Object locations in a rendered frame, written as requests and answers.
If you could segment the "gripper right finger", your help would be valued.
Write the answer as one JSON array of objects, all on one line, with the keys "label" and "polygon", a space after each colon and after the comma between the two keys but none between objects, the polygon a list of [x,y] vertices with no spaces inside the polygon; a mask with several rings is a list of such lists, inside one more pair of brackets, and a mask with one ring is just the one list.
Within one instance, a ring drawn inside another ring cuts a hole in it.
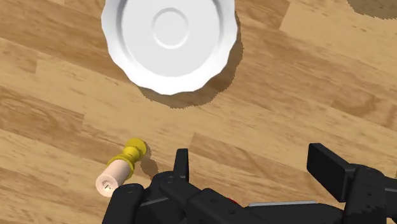
[{"label": "gripper right finger", "polygon": [[397,224],[397,179],[377,169],[352,164],[321,143],[310,143],[307,170],[345,204],[340,224]]}]

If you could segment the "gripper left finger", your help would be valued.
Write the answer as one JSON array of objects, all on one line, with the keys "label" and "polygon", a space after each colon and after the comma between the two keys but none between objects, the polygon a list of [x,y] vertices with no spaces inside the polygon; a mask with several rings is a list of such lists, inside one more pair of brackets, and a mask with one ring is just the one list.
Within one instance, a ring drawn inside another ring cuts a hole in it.
[{"label": "gripper left finger", "polygon": [[[212,189],[198,189],[188,179],[188,149],[181,148],[176,152],[173,171],[157,186],[166,199],[186,214],[187,224],[246,224],[248,215],[243,207]],[[102,224],[137,224],[144,196],[140,184],[119,186],[113,192]]]}]

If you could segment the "yellow and cream pepper mill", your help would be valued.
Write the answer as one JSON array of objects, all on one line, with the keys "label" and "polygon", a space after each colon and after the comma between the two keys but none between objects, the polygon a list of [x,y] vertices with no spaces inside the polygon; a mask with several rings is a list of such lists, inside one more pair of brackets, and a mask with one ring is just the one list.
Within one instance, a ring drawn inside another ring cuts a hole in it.
[{"label": "yellow and cream pepper mill", "polygon": [[110,159],[103,172],[97,177],[95,187],[104,197],[113,192],[129,179],[135,171],[135,163],[147,153],[146,143],[139,138],[129,139],[121,153]]}]

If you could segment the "white scalloped plate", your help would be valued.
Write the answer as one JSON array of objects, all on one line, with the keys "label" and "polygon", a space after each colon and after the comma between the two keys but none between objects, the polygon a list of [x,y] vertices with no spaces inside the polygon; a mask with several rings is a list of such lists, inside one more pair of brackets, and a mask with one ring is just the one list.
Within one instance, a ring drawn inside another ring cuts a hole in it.
[{"label": "white scalloped plate", "polygon": [[237,41],[235,0],[105,0],[112,61],[138,87],[194,92],[226,67]]}]

